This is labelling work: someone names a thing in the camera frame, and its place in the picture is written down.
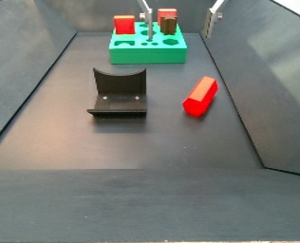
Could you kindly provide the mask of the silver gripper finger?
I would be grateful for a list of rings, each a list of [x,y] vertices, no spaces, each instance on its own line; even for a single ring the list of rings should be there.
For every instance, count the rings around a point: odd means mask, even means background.
[[[207,21],[204,27],[204,35],[207,38],[212,38],[213,25],[223,18],[223,6],[225,5],[225,0],[216,0],[213,6],[208,10]]]
[[[139,5],[143,9],[140,18],[148,24],[148,39],[153,39],[153,9],[149,7],[147,0],[139,0]]]

